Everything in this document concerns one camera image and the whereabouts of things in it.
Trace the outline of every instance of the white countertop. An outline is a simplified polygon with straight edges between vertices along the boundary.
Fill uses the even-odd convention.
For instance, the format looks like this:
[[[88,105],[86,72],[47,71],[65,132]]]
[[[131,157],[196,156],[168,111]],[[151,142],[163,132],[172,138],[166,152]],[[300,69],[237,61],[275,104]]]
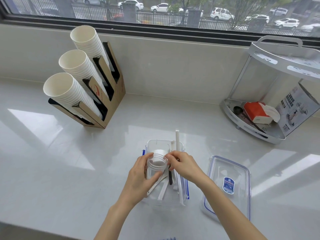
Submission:
[[[251,171],[251,221],[268,239],[320,236],[320,119],[282,144],[237,130],[217,105],[126,94],[106,129],[48,104],[42,83],[0,80],[0,222],[91,240],[149,139],[180,140],[206,172],[219,155]],[[189,183],[182,211],[139,203],[119,239],[228,239]]]

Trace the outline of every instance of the white tissue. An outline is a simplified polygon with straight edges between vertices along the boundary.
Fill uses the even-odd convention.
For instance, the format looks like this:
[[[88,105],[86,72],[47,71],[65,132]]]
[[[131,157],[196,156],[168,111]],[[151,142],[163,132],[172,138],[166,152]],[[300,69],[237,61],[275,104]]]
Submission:
[[[275,122],[278,123],[278,121],[280,120],[279,112],[274,107],[271,107],[269,105],[264,105],[262,103],[259,103],[259,104],[261,105],[266,115],[270,116]]]

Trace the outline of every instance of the sticker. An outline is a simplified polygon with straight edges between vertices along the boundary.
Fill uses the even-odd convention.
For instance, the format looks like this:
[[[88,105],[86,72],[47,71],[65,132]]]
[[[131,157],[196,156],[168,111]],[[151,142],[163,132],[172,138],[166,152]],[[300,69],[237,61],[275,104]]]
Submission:
[[[224,183],[223,183],[223,190],[224,192],[233,195],[234,194],[234,189],[235,189],[235,182],[233,181],[233,179],[229,178],[229,177],[224,177]]]

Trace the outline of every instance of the person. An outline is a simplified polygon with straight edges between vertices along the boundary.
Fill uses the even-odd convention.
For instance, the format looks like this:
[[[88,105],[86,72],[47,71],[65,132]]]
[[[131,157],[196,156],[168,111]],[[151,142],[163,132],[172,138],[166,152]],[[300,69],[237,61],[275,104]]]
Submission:
[[[157,172],[145,179],[146,161],[153,153],[138,157],[129,171],[127,181],[117,202],[110,207],[94,240],[116,240],[128,214],[144,197],[162,175]],[[182,177],[202,190],[230,240],[262,240],[266,237],[224,195],[222,190],[200,169],[194,158],[186,152],[172,151],[165,156],[169,170],[175,169]]]

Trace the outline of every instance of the hand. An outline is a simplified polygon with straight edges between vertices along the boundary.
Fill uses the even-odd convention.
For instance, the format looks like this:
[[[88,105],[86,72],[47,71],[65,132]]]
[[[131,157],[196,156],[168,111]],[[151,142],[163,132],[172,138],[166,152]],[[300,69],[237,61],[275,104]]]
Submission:
[[[118,199],[119,202],[124,202],[134,208],[136,204],[138,204],[144,197],[147,196],[147,192],[151,189],[155,182],[158,181],[162,175],[161,171],[154,174],[150,179],[145,179],[144,177],[146,161],[152,156],[153,152],[138,157],[134,166],[129,171],[127,181]]]
[[[168,159],[169,170],[175,169],[185,179],[197,184],[206,174],[201,170],[196,161],[186,152],[172,151],[164,157]]]

